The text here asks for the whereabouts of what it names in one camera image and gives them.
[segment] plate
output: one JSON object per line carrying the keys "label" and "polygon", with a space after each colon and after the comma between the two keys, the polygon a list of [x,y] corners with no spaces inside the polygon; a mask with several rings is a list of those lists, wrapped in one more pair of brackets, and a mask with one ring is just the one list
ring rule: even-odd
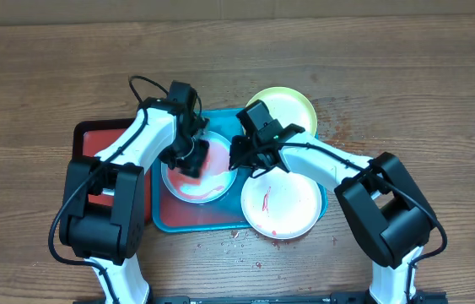
{"label": "plate", "polygon": [[240,201],[249,224],[264,236],[279,240],[305,234],[318,221],[321,211],[318,184],[278,168],[258,178],[249,177]]}
{"label": "plate", "polygon": [[229,171],[229,140],[213,131],[207,131],[202,139],[209,142],[207,159],[200,178],[191,178],[170,170],[162,163],[160,172],[168,190],[188,203],[204,204],[220,198],[235,181],[237,170]]}
{"label": "plate", "polygon": [[246,106],[256,100],[265,102],[269,113],[278,119],[282,128],[290,123],[299,125],[312,135],[316,135],[318,118],[314,106],[300,92],[284,87],[264,89],[252,97]]}

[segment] wood grain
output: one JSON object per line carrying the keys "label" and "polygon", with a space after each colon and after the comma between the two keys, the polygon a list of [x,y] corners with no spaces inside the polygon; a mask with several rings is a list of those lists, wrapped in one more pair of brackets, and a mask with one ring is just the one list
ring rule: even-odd
{"label": "wood grain", "polygon": [[[475,302],[475,16],[468,15],[0,28],[0,303],[101,295],[92,270],[52,260],[46,234],[62,201],[74,126],[133,117],[127,76],[135,73],[164,85],[190,82],[206,108],[292,87],[312,100],[322,140],[400,156],[450,238],[445,254],[420,265],[418,288]],[[148,86],[141,93],[159,95]],[[168,235],[150,225],[138,253],[143,276],[159,296],[363,290],[370,260],[329,198],[311,233],[289,244],[254,231],[232,239],[229,231]],[[435,231],[427,249],[439,242]]]}

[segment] cable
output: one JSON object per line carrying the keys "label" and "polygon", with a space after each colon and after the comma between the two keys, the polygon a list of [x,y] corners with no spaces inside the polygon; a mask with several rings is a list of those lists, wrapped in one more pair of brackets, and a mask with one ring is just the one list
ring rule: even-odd
{"label": "cable", "polygon": [[[247,151],[242,157],[240,157],[230,167],[231,170],[234,170],[235,168],[240,166],[240,164],[243,163],[250,156],[252,156],[252,155],[254,155],[258,152],[262,152],[266,149],[281,149],[283,147],[298,147],[298,148],[307,148],[307,149],[318,150],[318,151],[330,156],[334,160],[338,160],[342,164],[344,164],[344,165],[346,165],[350,168],[355,169],[356,171],[359,171],[359,172],[364,171],[364,168],[355,165],[353,162],[351,162],[349,160],[345,160],[343,157],[334,154],[333,152],[329,151],[328,149],[325,149],[323,147],[320,147],[320,146],[317,146],[317,145],[314,145],[314,144],[311,144],[311,143],[306,143],[306,144],[302,144],[302,143],[270,143],[270,144],[265,144],[263,146],[258,146],[254,138],[252,138],[252,143],[253,143],[254,149],[251,149],[251,150]],[[432,224],[435,225],[438,228],[438,231],[440,232],[440,235],[441,235],[441,245],[440,245],[440,247],[438,247],[437,249],[435,249],[432,252],[427,252],[425,254],[420,255],[420,256],[412,259],[408,263],[408,276],[406,278],[406,291],[405,291],[405,293],[406,293],[406,301],[409,304],[409,303],[411,303],[411,298],[410,298],[411,278],[412,278],[412,274],[413,274],[413,269],[416,268],[415,265],[419,261],[422,261],[426,258],[432,258],[432,257],[437,256],[438,254],[444,252],[445,249],[447,248],[447,234],[445,233],[445,229],[443,228],[441,223],[427,209],[425,209],[419,202],[417,202],[414,198],[410,197],[404,191],[402,191],[399,188],[395,187],[393,184],[391,184],[390,182],[386,181],[385,179],[377,176],[376,174],[373,174],[372,176],[374,177],[374,179],[376,179],[376,181],[381,182],[384,186],[391,189],[391,191],[393,191],[394,193],[404,197],[406,200],[408,200],[412,204],[414,204],[415,207],[417,207],[419,210],[421,210],[429,218],[429,220],[432,222]]]}
{"label": "cable", "polygon": [[[138,102],[141,103],[142,102],[142,98],[139,96],[139,94],[137,93],[136,89],[134,88],[134,86],[132,85],[132,81],[134,79],[141,79],[141,80],[145,80],[145,81],[148,81],[149,83],[157,86],[159,89],[161,89],[163,92],[166,93],[166,95],[168,95],[168,91],[166,89],[164,89],[164,87],[162,87],[160,84],[157,84],[155,83],[153,80],[151,79],[147,79],[143,76],[132,76],[129,80],[128,80],[128,84],[130,86],[130,89],[132,90],[134,96],[136,96],[136,99],[138,99]],[[113,300],[113,303],[114,304],[118,304],[119,303],[119,299],[117,298],[117,295],[115,293],[115,291],[113,290],[113,285],[111,284],[111,281],[110,281],[110,277],[107,273],[107,270],[102,266],[100,265],[99,263],[96,263],[96,262],[88,262],[88,261],[77,261],[77,260],[71,260],[71,259],[67,259],[67,258],[63,258],[59,255],[59,253],[57,253],[56,249],[55,249],[55,244],[53,243],[53,237],[55,235],[55,231],[57,229],[57,224],[59,223],[59,221],[61,220],[61,217],[62,217],[62,214],[64,213],[64,211],[67,209],[67,207],[70,205],[70,203],[73,201],[73,199],[78,196],[78,193],[86,186],[88,185],[101,171],[102,169],[107,166],[109,163],[111,163],[112,160],[114,160],[117,156],[121,155],[122,152],[134,141],[136,140],[136,138],[139,136],[139,134],[143,131],[143,129],[145,128],[145,126],[147,125],[147,109],[143,108],[143,121],[142,121],[142,124],[141,126],[139,127],[139,129],[121,146],[117,149],[117,151],[110,155],[110,157],[108,157],[106,160],[102,161],[99,166],[93,170],[93,172],[91,172],[89,174],[89,176],[87,176],[83,182],[81,182],[79,184],[79,186],[76,188],[76,190],[74,190],[74,192],[72,193],[72,195],[70,195],[70,197],[67,199],[67,201],[62,205],[62,207],[59,209],[59,211],[57,212],[55,218],[53,219],[52,223],[51,223],[51,228],[50,228],[50,232],[48,234],[48,248],[50,250],[50,254],[53,256],[53,258],[56,259],[56,261],[60,262],[60,263],[64,263],[64,264],[67,264],[67,265],[76,265],[76,266],[90,266],[90,267],[93,267],[93,268],[96,268],[99,270],[99,275],[102,274],[102,276],[104,277],[104,281],[106,283],[106,285],[108,286],[108,291],[110,292],[110,296],[111,296],[111,299]]]}

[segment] black cable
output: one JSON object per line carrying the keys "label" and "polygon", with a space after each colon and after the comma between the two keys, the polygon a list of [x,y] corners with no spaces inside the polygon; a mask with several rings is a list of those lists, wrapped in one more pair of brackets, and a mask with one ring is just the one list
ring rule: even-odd
{"label": "black cable", "polygon": [[[137,91],[135,90],[134,86],[132,85],[132,80],[134,80],[134,79],[142,79],[142,80],[148,81],[149,83],[154,84],[159,89],[161,89],[166,94],[168,94],[168,91],[166,89],[164,89],[160,84],[155,83],[153,80],[147,79],[143,76],[132,76],[128,80],[128,84],[129,84],[133,94],[136,96],[136,99],[138,99],[138,102],[140,102],[140,103],[142,102],[142,99],[139,96],[139,94],[137,93]],[[96,169],[94,169],[93,172],[91,172],[89,174],[89,176],[87,176],[84,179],[83,182],[81,182],[79,184],[79,186],[76,188],[76,190],[74,190],[72,195],[70,195],[70,197],[67,199],[67,201],[62,205],[62,207],[57,212],[55,218],[53,219],[53,221],[51,223],[50,233],[48,234],[48,248],[49,248],[50,254],[53,256],[53,258],[55,258],[56,261],[58,261],[60,263],[67,264],[67,265],[90,266],[90,267],[98,269],[99,270],[99,275],[102,274],[102,276],[104,277],[104,281],[105,281],[106,285],[108,286],[108,291],[110,292],[110,296],[111,296],[111,299],[113,300],[114,304],[118,304],[119,299],[117,298],[117,295],[116,295],[115,291],[113,290],[113,285],[111,284],[110,277],[108,276],[107,270],[102,265],[100,265],[99,263],[96,263],[96,262],[78,261],[78,260],[71,260],[71,259],[61,257],[55,249],[55,244],[53,243],[53,237],[54,237],[55,231],[57,229],[57,224],[61,220],[62,214],[67,209],[68,205],[70,205],[70,203],[78,195],[78,193],[85,186],[87,186],[102,171],[102,169],[105,166],[107,166],[117,156],[121,155],[122,152],[139,136],[139,134],[143,131],[143,129],[147,125],[147,121],[148,121],[148,119],[147,119],[147,109],[143,108],[143,121],[142,121],[142,124],[139,127],[139,129],[121,147],[119,147],[114,154],[112,154],[106,160],[102,161],[99,164],[99,166]]]}
{"label": "black cable", "polygon": [[[320,147],[320,146],[317,146],[317,145],[314,145],[314,144],[311,144],[311,143],[306,143],[306,144],[302,144],[302,143],[270,143],[270,144],[265,144],[263,146],[258,146],[256,144],[256,141],[255,141],[254,138],[252,138],[252,143],[254,145],[254,149],[251,149],[251,150],[247,151],[242,157],[240,157],[230,167],[231,170],[234,170],[235,168],[240,166],[240,164],[242,162],[244,162],[250,156],[252,156],[252,155],[254,155],[258,152],[262,152],[263,150],[266,150],[266,149],[281,149],[283,147],[299,147],[299,148],[307,148],[307,149],[318,150],[318,151],[320,151],[320,152],[322,152],[326,155],[329,155],[334,160],[338,160],[342,164],[344,164],[344,165],[346,165],[350,168],[355,169],[356,171],[360,171],[360,172],[364,171],[364,168],[361,168],[360,166],[355,165],[353,162],[351,162],[349,160],[345,160],[343,157],[334,154],[333,152],[329,151],[328,149],[325,149],[323,147]],[[410,285],[411,285],[411,278],[412,278],[413,269],[416,268],[415,264],[419,261],[422,261],[422,260],[426,259],[426,258],[432,258],[432,257],[437,256],[438,254],[444,252],[445,249],[447,248],[447,234],[445,233],[445,229],[443,228],[441,223],[427,209],[425,209],[419,202],[417,202],[415,199],[413,199],[412,197],[407,195],[404,191],[398,189],[397,187],[395,187],[394,185],[392,185],[390,182],[386,181],[385,179],[383,179],[383,178],[381,178],[381,177],[379,177],[375,174],[373,174],[372,176],[374,177],[374,179],[376,179],[376,181],[381,182],[383,185],[385,185],[386,187],[391,189],[391,191],[393,191],[394,193],[404,197],[406,200],[408,200],[412,204],[414,204],[415,207],[417,207],[419,210],[421,210],[429,218],[429,220],[432,222],[432,224],[435,225],[438,228],[438,231],[440,232],[440,235],[441,235],[441,245],[440,245],[440,247],[438,247],[437,249],[435,249],[432,252],[427,252],[425,254],[420,255],[420,256],[412,259],[408,263],[408,276],[407,276],[407,279],[406,279],[406,291],[405,291],[405,293],[406,293],[406,301],[409,304],[410,301],[411,301],[411,299],[410,299],[410,290],[409,289],[410,289]]]}

